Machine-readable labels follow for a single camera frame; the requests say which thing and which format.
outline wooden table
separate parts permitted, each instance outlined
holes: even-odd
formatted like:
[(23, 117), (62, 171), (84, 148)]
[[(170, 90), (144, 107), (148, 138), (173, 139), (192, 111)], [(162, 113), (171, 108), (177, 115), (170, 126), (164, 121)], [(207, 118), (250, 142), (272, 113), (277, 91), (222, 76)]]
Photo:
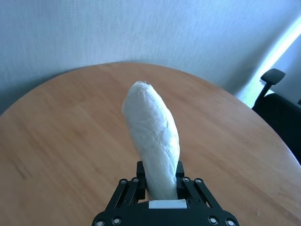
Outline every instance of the wooden table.
[(300, 226), (301, 168), (279, 136), (224, 90), (156, 65), (96, 65), (58, 76), (0, 117), (0, 225), (89, 226), (138, 155), (121, 113), (135, 81), (171, 110), (186, 175), (240, 225)]

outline tabletop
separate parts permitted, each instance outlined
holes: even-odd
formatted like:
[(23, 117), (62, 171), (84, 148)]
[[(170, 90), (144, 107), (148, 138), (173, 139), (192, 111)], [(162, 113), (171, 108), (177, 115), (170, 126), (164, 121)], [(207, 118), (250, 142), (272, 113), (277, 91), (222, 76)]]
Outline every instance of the tabletop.
[(173, 114), (185, 174), (241, 226), (301, 225), (301, 168), (263, 119), (200, 78), (136, 63), (62, 74), (0, 116), (0, 225), (91, 225), (119, 179), (135, 176), (121, 107), (136, 81)]

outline white wall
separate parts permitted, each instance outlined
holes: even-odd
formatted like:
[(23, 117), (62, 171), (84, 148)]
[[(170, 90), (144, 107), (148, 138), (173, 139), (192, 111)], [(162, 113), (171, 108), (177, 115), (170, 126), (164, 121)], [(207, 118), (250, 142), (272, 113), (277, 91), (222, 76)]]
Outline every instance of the white wall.
[(0, 0), (0, 113), (42, 82), (115, 61), (165, 65), (235, 94), (299, 0)]
[(301, 99), (301, 36), (274, 64), (275, 68), (286, 73), (285, 77), (272, 90), (294, 104)]

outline crumpled white cloth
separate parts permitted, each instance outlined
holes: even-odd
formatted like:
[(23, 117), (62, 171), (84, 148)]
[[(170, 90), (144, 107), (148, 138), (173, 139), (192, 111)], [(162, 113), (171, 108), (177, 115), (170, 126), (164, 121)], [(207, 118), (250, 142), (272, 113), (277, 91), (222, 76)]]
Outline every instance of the crumpled white cloth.
[(133, 143), (143, 161), (147, 190), (155, 200), (177, 199), (179, 135), (173, 116), (154, 88), (138, 81), (122, 106)]

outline white fabric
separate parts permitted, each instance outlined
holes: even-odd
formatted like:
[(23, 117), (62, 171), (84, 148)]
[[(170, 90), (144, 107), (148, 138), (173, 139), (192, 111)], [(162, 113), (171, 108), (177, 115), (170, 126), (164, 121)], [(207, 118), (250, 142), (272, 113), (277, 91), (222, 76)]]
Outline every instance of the white fabric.
[(151, 85), (136, 82), (122, 106), (134, 145), (143, 161), (152, 199), (177, 199), (176, 168), (180, 146), (173, 116)]

